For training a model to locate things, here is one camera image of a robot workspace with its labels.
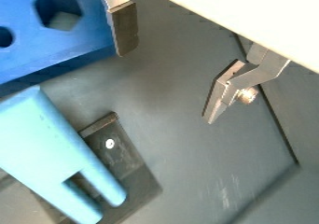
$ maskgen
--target gray surface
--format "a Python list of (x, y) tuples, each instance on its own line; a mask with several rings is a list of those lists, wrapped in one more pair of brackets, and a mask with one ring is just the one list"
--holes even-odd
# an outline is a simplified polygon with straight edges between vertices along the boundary
[[(260, 98), (249, 106), (234, 104), (213, 125), (200, 117), (216, 74), (240, 58), (229, 31), (198, 22), (198, 16), (164, 0), (133, 1), (137, 49), (51, 79), (42, 88), (75, 130), (110, 110), (121, 117), (162, 187), (125, 224), (224, 223), (292, 159)], [(0, 206), (9, 198), (3, 195)], [(7, 220), (9, 212), (1, 212)], [(35, 218), (26, 216), (23, 223), (39, 223)]]
[[(245, 52), (250, 42), (242, 37)], [(273, 113), (282, 127), (300, 170), (293, 178), (276, 187), (264, 202), (241, 217), (240, 224), (317, 222), (319, 212), (319, 75), (290, 63), (274, 80), (261, 85)]]
[(319, 172), (319, 75), (290, 63), (262, 85), (272, 109), (302, 168)]
[(319, 175), (300, 170), (237, 224), (313, 224), (319, 212)]

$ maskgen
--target bolt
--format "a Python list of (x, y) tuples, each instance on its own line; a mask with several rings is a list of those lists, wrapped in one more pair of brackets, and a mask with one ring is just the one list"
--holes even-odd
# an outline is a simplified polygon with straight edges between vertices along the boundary
[(112, 149), (114, 146), (114, 141), (110, 138), (106, 139), (104, 142), (104, 146), (105, 146), (105, 148)]
[(238, 91), (236, 99), (244, 104), (248, 105), (252, 101), (254, 96), (257, 95), (257, 90), (253, 87), (248, 89), (242, 89)]

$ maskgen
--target light blue object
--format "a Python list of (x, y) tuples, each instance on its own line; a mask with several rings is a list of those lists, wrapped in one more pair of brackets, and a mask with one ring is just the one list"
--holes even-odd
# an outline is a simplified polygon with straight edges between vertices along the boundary
[(124, 189), (38, 86), (0, 103), (0, 167), (78, 223), (102, 217), (69, 181), (78, 172), (110, 205), (124, 202)]

